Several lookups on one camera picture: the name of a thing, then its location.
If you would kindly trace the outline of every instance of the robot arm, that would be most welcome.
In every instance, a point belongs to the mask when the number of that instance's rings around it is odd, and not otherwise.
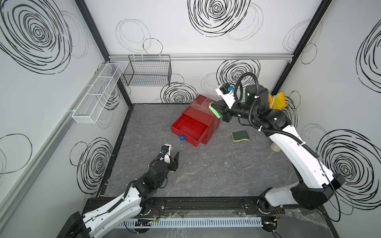
[[[160,188],[169,171],[179,166],[179,152],[172,158],[171,145],[162,146],[160,154],[149,164],[149,170],[127,185],[126,192],[107,204],[80,215],[72,214],[57,238],[101,238],[128,218],[147,214],[152,195]]]
[[[229,122],[232,117],[252,119],[250,125],[262,131],[282,149],[300,178],[295,184],[265,190],[257,202],[259,209],[263,213],[270,213],[274,207],[288,204],[315,209],[327,202],[334,195],[334,191],[344,184],[344,177],[341,174],[333,174],[316,159],[316,154],[305,145],[290,119],[281,110],[269,108],[268,89],[261,85],[248,85],[245,88],[245,103],[241,103],[237,102],[233,93],[239,84],[240,79],[235,87],[229,83],[217,87],[216,92],[222,95],[223,100],[211,104],[214,113],[221,116],[225,122]]]

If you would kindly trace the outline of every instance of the white wire basket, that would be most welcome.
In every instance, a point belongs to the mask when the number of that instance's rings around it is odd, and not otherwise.
[[[119,63],[105,66],[72,115],[77,123],[96,123],[122,72]]]

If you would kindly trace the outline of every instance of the gray floor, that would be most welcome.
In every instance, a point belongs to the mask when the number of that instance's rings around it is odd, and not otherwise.
[[[207,145],[194,147],[171,132],[170,126],[187,105],[135,105],[104,196],[123,193],[129,181],[148,170],[163,144],[180,151],[179,168],[168,174],[168,185],[155,196],[258,196],[268,187],[298,181],[283,152],[248,126],[221,121]],[[247,130],[250,141],[233,142],[231,132]]]

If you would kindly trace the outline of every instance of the black wire basket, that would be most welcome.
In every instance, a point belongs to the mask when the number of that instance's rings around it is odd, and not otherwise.
[[[123,73],[127,86],[165,86],[171,82],[169,55],[129,55]]]

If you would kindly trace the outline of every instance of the red drawer box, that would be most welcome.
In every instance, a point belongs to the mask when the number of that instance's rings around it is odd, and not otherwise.
[[[211,102],[212,99],[198,95],[173,123],[172,132],[184,135],[185,140],[196,147],[200,142],[206,145],[221,122],[209,109]]]

